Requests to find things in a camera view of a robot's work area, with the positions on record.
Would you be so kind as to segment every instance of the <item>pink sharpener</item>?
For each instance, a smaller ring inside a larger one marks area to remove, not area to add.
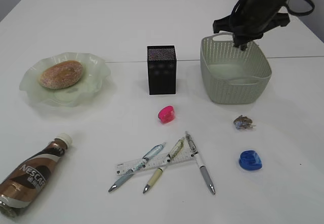
[[[174,108],[172,106],[166,106],[159,112],[158,118],[161,120],[163,124],[166,124],[174,120],[175,118]]]

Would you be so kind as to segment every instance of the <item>pen tip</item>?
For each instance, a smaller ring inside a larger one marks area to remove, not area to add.
[[[110,193],[111,191],[114,191],[116,188],[117,188],[117,185],[113,185],[113,186],[110,187],[108,192]]]
[[[145,194],[149,189],[150,189],[150,185],[146,185],[144,190],[143,190],[143,194]]]
[[[213,194],[213,195],[216,194],[216,191],[215,191],[214,186],[211,186],[211,191],[212,191],[212,194]]]

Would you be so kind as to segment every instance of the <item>bread roll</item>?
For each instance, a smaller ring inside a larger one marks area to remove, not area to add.
[[[45,70],[38,81],[43,87],[62,89],[77,83],[82,77],[83,66],[78,61],[64,61]]]

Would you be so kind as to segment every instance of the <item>bottle cap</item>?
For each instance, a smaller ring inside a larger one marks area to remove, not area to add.
[[[66,134],[66,133],[60,133],[55,138],[64,141],[66,143],[66,145],[67,145],[68,148],[70,148],[70,146],[72,146],[72,138],[68,134]]]

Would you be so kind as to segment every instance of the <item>blue sharpener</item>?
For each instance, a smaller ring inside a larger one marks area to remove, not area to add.
[[[258,170],[262,167],[258,153],[252,150],[242,152],[238,162],[243,169],[248,171]]]

